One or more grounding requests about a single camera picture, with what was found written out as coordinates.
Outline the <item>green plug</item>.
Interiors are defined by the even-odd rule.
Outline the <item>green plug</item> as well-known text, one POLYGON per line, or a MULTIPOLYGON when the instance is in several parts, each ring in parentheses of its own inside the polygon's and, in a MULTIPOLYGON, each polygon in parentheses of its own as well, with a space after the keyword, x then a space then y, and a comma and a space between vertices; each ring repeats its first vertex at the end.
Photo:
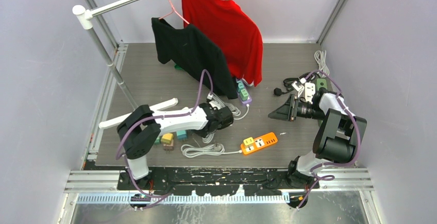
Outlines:
POLYGON ((158 145, 158 144, 160 144, 161 143, 161 137, 159 136, 159 137, 157 137, 156 139, 155 139, 155 141, 154 141, 154 145, 158 145))

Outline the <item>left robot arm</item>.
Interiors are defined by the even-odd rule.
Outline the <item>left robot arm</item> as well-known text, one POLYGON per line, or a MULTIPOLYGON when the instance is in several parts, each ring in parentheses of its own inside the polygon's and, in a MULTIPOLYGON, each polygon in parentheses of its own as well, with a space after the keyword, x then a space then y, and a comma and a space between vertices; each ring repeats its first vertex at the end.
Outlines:
POLYGON ((137 189, 145 189, 150 183, 146 155, 155 139, 167 133, 192 130, 201 137, 229 127, 233 124, 233 113, 227 107, 203 102, 190 109, 175 111, 153 111, 149 105, 135 109, 116 128, 121 140, 116 158, 124 149, 130 169, 130 183, 137 189))

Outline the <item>teal plug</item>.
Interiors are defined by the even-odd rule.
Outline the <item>teal plug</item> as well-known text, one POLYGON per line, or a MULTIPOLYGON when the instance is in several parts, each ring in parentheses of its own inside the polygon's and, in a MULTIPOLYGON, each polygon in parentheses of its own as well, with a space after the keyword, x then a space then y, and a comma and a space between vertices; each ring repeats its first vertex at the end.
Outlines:
POLYGON ((178 140, 187 140, 188 139, 188 134, 186 130, 179 130, 176 132, 176 136, 178 140))

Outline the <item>pink plug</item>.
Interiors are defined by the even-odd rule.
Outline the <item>pink plug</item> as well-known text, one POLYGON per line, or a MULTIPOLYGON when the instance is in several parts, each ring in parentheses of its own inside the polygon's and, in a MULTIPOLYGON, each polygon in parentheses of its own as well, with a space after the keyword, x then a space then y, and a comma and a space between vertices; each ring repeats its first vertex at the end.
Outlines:
POLYGON ((163 144, 163 150, 164 151, 173 151, 174 150, 174 142, 171 142, 169 144, 163 144))

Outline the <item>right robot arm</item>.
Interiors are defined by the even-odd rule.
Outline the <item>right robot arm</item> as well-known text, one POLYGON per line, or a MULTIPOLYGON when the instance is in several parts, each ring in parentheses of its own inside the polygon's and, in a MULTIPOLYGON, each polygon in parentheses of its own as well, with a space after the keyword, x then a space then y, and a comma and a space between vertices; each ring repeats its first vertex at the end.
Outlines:
POLYGON ((326 88, 316 91, 310 102, 301 102, 291 94, 268 117, 290 122, 297 117, 321 121, 312 151, 288 165, 284 181, 291 188, 309 186, 323 167, 354 163, 367 126, 366 119, 349 111, 340 93, 326 88))

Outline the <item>green power strip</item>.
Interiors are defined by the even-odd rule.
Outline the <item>green power strip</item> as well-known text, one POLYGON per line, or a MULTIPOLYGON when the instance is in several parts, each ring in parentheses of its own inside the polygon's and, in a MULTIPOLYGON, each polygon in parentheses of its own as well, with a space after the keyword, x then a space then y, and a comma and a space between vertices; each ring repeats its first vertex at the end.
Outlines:
POLYGON ((320 91, 321 89, 329 90, 328 82, 325 78, 316 79, 316 90, 320 91))

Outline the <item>white power strip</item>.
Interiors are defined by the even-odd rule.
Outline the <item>white power strip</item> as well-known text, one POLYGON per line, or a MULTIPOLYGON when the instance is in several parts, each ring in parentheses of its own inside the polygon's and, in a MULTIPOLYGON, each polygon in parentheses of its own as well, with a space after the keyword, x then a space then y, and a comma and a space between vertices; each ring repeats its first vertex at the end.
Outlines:
POLYGON ((313 99, 313 97, 315 95, 315 92, 316 92, 315 84, 311 83, 311 82, 306 82, 305 83, 305 88, 304 88, 304 98, 305 98, 305 101, 310 103, 310 104, 313 104, 312 99, 313 99))

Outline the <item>orange power strip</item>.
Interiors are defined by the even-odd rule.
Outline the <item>orange power strip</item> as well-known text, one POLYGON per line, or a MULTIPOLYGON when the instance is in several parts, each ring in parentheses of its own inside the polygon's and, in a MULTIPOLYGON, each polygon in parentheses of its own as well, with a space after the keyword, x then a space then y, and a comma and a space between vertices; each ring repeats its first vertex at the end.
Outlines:
POLYGON ((248 148, 244 148, 242 144, 240 145, 242 154, 244 155, 252 154, 254 152, 265 149, 269 146, 275 145, 278 142, 278 138, 273 132, 267 133, 265 135, 253 139, 255 141, 254 144, 248 148))

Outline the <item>yellow plug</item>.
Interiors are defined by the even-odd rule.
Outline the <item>yellow plug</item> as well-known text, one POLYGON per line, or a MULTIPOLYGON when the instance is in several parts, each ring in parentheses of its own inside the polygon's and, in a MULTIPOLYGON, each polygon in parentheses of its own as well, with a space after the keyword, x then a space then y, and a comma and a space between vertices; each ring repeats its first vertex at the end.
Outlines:
POLYGON ((254 144, 254 142, 255 141, 252 137, 248 137, 248 138, 243 140, 242 145, 244 148, 248 148, 248 147, 252 146, 254 144))
POLYGON ((171 145, 174 141, 174 135, 172 133, 166 133, 161 137, 160 141, 163 145, 171 145))

